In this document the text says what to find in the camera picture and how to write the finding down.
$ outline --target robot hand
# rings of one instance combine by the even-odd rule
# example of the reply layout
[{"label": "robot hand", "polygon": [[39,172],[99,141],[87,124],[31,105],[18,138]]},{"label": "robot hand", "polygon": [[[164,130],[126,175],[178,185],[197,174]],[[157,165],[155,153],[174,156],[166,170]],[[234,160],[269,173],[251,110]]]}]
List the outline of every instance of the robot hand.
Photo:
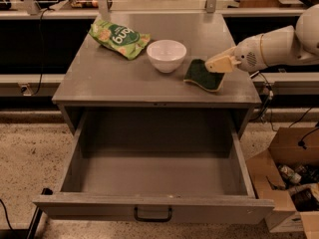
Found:
[{"label": "robot hand", "polygon": [[319,5],[306,10],[296,29],[287,26],[249,37],[206,61],[210,72],[226,73],[237,67],[256,72],[275,65],[319,64]]}]

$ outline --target speckled carpet floor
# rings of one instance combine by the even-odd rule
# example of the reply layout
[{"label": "speckled carpet floor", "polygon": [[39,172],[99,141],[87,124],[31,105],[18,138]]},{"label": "speckled carpet floor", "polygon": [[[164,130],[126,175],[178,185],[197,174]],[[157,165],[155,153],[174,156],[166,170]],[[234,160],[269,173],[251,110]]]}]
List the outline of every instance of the speckled carpet floor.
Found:
[{"label": "speckled carpet floor", "polygon": [[[245,158],[267,148],[274,129],[290,126],[307,109],[268,111],[267,123],[251,122],[240,143]],[[295,126],[314,126],[318,110]],[[32,198],[44,187],[56,189],[71,149],[72,135],[59,112],[0,112],[0,198],[5,202],[13,228],[27,228],[35,206]],[[0,229],[7,229],[0,208]],[[257,225],[149,224],[138,222],[61,221],[42,216],[36,238],[281,238],[302,239],[301,233],[270,234],[265,223]]]}]

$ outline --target green chip bag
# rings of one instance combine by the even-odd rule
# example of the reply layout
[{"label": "green chip bag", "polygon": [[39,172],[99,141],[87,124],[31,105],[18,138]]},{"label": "green chip bag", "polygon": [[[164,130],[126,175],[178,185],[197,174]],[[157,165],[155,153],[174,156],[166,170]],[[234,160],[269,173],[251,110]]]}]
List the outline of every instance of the green chip bag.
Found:
[{"label": "green chip bag", "polygon": [[101,45],[134,59],[151,39],[150,34],[140,34],[130,28],[98,20],[91,25],[89,34]]}]

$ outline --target drawer handle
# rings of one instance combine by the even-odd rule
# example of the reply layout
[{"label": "drawer handle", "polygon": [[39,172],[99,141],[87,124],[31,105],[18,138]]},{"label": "drawer handle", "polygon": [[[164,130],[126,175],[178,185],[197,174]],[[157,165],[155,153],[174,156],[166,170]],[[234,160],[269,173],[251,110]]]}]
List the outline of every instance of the drawer handle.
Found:
[{"label": "drawer handle", "polygon": [[137,221],[141,221],[141,222],[169,222],[171,220],[171,208],[168,209],[168,215],[166,218],[162,218],[162,219],[158,219],[158,218],[142,218],[139,217],[139,210],[138,208],[134,208],[134,217]]}]

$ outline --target white bowl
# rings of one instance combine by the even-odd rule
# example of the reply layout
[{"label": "white bowl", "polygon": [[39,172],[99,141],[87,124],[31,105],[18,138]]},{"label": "white bowl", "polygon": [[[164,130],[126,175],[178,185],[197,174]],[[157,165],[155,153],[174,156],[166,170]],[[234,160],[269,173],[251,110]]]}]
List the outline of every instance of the white bowl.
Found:
[{"label": "white bowl", "polygon": [[177,69],[186,56],[186,47],[177,41],[160,40],[148,45],[151,64],[163,73]]}]

